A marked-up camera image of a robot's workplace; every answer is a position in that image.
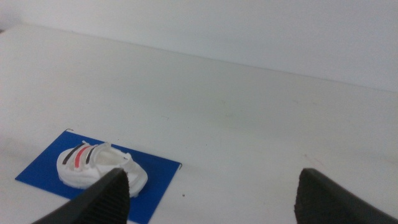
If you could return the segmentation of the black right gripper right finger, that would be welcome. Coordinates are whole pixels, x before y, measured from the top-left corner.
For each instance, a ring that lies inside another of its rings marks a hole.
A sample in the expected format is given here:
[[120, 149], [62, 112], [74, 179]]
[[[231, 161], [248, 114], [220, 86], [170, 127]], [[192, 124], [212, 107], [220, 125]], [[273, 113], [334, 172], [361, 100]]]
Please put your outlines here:
[[298, 224], [397, 224], [396, 218], [313, 168], [304, 168], [300, 173], [294, 213]]

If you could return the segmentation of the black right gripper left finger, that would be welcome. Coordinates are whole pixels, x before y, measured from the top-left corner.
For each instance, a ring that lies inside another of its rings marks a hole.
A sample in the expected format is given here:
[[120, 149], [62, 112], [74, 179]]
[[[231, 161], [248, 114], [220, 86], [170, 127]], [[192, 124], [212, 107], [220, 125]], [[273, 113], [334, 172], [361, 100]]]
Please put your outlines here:
[[127, 223], [130, 209], [127, 174], [109, 171], [73, 200], [37, 220], [41, 224]]

